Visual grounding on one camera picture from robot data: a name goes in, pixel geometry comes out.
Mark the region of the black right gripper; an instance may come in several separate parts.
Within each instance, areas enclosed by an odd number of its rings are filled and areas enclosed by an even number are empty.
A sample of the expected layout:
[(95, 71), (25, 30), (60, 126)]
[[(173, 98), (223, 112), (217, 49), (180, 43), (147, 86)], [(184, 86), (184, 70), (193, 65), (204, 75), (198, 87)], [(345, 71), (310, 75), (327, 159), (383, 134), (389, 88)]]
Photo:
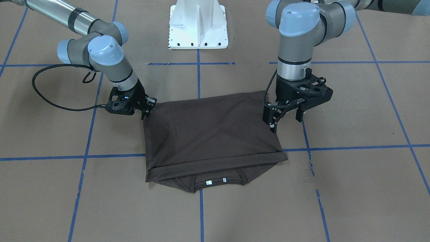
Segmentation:
[(141, 112), (141, 120), (144, 120), (156, 103), (157, 99), (146, 95), (143, 85), (138, 81), (127, 91), (120, 91), (118, 87), (113, 87), (105, 109), (111, 114), (119, 115), (134, 115), (135, 110), (138, 110)]

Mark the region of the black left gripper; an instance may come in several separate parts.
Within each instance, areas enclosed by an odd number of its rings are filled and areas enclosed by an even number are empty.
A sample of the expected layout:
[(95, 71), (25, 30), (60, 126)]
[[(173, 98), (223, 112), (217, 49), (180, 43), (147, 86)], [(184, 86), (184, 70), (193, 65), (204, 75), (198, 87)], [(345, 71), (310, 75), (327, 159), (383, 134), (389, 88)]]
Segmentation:
[(275, 101), (265, 102), (262, 120), (270, 127), (274, 134), (277, 123), (287, 112), (292, 110), (292, 103), (298, 105), (295, 119), (303, 122), (303, 111), (330, 101), (333, 90), (326, 85), (326, 78), (318, 78), (312, 74), (312, 69), (305, 70), (305, 78), (289, 81), (276, 75)]

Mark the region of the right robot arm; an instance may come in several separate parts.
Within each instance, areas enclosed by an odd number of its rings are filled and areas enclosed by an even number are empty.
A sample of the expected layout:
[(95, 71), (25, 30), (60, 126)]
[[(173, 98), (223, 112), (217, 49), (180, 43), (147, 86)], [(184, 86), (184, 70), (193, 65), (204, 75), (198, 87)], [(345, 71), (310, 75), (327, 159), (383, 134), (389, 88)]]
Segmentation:
[(111, 114), (134, 115), (141, 112), (141, 118), (149, 116), (157, 99), (146, 94), (141, 81), (127, 59), (123, 45), (128, 41), (126, 27), (117, 21), (107, 23), (88, 11), (66, 0), (14, 0), (18, 6), (25, 6), (47, 18), (67, 27), (81, 36), (80, 39), (64, 39), (58, 43), (57, 55), (61, 64), (45, 67), (36, 72), (31, 80), (37, 95), (51, 106), (59, 106), (42, 95), (35, 80), (44, 71), (59, 67), (75, 67), (88, 70), (83, 83), (87, 84), (89, 75), (104, 73), (113, 84), (106, 104), (78, 109), (79, 112), (103, 108)]

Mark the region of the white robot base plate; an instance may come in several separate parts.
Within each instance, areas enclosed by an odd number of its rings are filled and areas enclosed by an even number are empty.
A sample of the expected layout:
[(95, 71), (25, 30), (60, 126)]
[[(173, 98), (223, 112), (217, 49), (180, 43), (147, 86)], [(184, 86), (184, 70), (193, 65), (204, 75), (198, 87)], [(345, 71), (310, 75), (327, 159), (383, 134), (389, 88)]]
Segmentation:
[(178, 0), (170, 7), (169, 49), (225, 49), (227, 19), (217, 0)]

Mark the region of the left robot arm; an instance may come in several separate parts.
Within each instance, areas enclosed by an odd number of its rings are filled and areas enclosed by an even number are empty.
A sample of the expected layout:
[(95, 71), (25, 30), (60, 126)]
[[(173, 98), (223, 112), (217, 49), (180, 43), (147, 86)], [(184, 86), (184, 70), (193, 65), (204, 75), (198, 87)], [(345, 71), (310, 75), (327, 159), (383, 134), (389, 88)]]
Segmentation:
[(266, 11), (270, 26), (280, 32), (275, 102), (264, 101), (263, 121), (276, 133), (277, 124), (288, 112), (295, 118), (330, 101), (333, 91), (327, 80), (312, 73), (315, 46), (348, 32), (356, 22), (356, 12), (364, 9), (428, 16), (428, 0), (273, 0)]

